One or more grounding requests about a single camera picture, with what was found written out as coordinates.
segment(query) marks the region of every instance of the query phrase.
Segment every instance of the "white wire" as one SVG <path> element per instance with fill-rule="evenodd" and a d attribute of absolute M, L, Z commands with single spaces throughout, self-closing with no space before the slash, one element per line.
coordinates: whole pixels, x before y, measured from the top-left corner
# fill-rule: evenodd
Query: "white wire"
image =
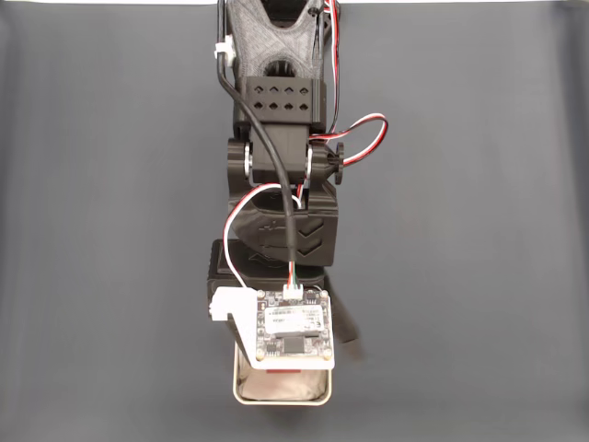
<path fill-rule="evenodd" d="M 239 281 L 239 283 L 241 284 L 242 287 L 247 287 L 247 285 L 244 282 L 241 275 L 239 274 L 239 272 L 237 271 L 236 266 L 233 265 L 233 262 L 231 261 L 231 257 L 229 256 L 228 237 L 229 237 L 229 229 L 231 228 L 231 223 L 233 223 L 233 220 L 236 219 L 239 212 L 241 212 L 241 209 L 243 209 L 244 206 L 247 203 L 249 203 L 249 201 L 254 196 L 256 196 L 258 193 L 267 191 L 268 189 L 280 189 L 280 188 L 281 188 L 281 186 L 278 183 L 261 184 L 260 186 L 256 187 L 253 191 L 249 192 L 239 203 L 237 203 L 236 208 L 233 209 L 233 211 L 231 212 L 231 214 L 227 218 L 227 221 L 225 222 L 225 228 L 223 229 L 223 249 L 225 250 L 225 260 L 227 261 L 227 265 L 231 269 L 231 272 L 237 278 L 237 280 Z M 294 196 L 294 195 L 293 195 L 293 200 L 296 202 L 296 205 L 300 209 L 302 206 L 301 200 L 296 198 L 296 196 Z"/>
<path fill-rule="evenodd" d="M 365 117 L 361 118 L 360 120 L 358 120 L 357 122 L 355 122 L 352 126 L 351 129 L 355 126 L 357 126 L 358 124 L 360 124 L 361 122 L 364 122 L 367 119 L 371 119 L 374 117 L 379 117 L 379 118 L 384 118 L 386 119 L 386 117 L 382 114 L 382 113 L 370 113 L 368 115 L 366 115 Z M 378 133 L 378 136 L 375 138 L 375 141 L 373 141 L 367 148 L 363 149 L 362 151 L 358 152 L 355 155 L 352 155 L 351 157 L 345 158 L 343 160 L 343 164 L 345 165 L 346 163 L 350 163 L 355 161 L 356 159 L 359 159 L 361 157 L 363 157 L 364 155 L 366 155 L 368 152 L 370 152 L 376 145 L 376 143 L 378 143 L 378 140 L 380 139 L 380 137 L 383 135 L 384 131 L 387 129 L 387 123 L 386 121 L 383 122 L 383 125 L 380 128 L 380 132 Z"/>

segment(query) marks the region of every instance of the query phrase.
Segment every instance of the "white connector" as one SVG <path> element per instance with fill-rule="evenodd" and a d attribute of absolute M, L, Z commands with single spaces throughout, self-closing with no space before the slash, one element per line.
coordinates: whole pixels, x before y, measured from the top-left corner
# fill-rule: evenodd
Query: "white connector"
<path fill-rule="evenodd" d="M 225 53 L 225 65 L 227 67 L 232 67 L 233 62 L 237 58 L 236 47 L 233 44 L 233 36 L 232 35 L 225 35 L 225 42 L 215 44 L 214 58 L 217 58 L 217 54 L 220 52 Z"/>
<path fill-rule="evenodd" d="M 296 299 L 301 300 L 303 299 L 303 285 L 294 285 L 291 288 L 288 288 L 287 285 L 283 286 L 283 295 L 284 299 Z"/>

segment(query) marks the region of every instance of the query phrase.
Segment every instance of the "black plastic housing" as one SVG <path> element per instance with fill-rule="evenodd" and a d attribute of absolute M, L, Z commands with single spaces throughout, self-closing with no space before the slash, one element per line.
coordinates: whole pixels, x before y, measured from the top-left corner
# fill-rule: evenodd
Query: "black plastic housing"
<path fill-rule="evenodd" d="M 288 76 L 246 76 L 237 79 L 236 89 L 264 123 L 304 124 L 311 132 L 325 132 L 327 92 L 325 83 L 315 78 Z M 236 137 L 246 134 L 249 121 L 235 106 Z"/>

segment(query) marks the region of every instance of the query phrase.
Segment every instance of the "red wire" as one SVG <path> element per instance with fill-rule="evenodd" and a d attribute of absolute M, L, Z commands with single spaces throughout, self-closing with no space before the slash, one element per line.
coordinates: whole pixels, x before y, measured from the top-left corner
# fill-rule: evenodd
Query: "red wire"
<path fill-rule="evenodd" d="M 387 136 L 387 132 L 388 132 L 388 121 L 384 116 L 380 116 L 380 115 L 376 115 L 374 117 L 370 117 L 370 118 L 366 118 L 365 120 L 360 120 L 359 122 L 353 124 L 352 126 L 350 126 L 350 128 L 348 128 L 345 131 L 342 132 L 337 132 L 335 134 L 313 134 L 309 136 L 309 140 L 334 140 L 337 138 L 342 138 L 343 136 L 349 134 L 353 129 L 362 126 L 363 124 L 366 124 L 367 122 L 374 122 L 374 121 L 381 121 L 383 122 L 383 124 L 385 125 L 384 130 L 381 130 L 381 134 L 376 138 L 376 140 L 373 142 L 373 146 L 367 150 L 366 152 L 364 152 L 360 157 L 354 158 L 354 159 L 344 159 L 343 161 L 343 166 L 350 166 L 351 164 L 357 163 L 358 161 L 363 160 L 364 158 L 368 157 L 370 154 L 372 154 L 377 147 L 379 147 L 381 145 L 381 143 L 383 142 L 383 140 L 385 139 L 385 136 Z"/>

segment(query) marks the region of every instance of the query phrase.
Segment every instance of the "black cable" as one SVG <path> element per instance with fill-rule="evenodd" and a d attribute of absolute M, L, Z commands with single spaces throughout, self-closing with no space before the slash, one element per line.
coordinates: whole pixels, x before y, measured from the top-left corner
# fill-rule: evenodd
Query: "black cable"
<path fill-rule="evenodd" d="M 217 1 L 217 42 L 225 42 L 225 0 Z M 268 152 L 272 164 L 276 169 L 278 182 L 281 186 L 281 194 L 283 196 L 284 206 L 284 223 L 286 224 L 286 247 L 288 248 L 288 261 L 295 262 L 296 259 L 296 224 L 295 224 L 295 209 L 293 207 L 293 193 L 291 192 L 291 184 L 288 180 L 288 174 L 284 168 L 284 164 L 280 159 L 280 155 L 276 150 L 276 146 L 268 136 L 264 126 L 256 117 L 253 109 L 241 97 L 239 92 L 227 80 L 225 75 L 225 53 L 219 52 L 217 54 L 217 77 L 223 89 L 231 96 L 233 101 L 243 110 L 248 117 L 249 122 L 258 134 L 261 143 Z"/>

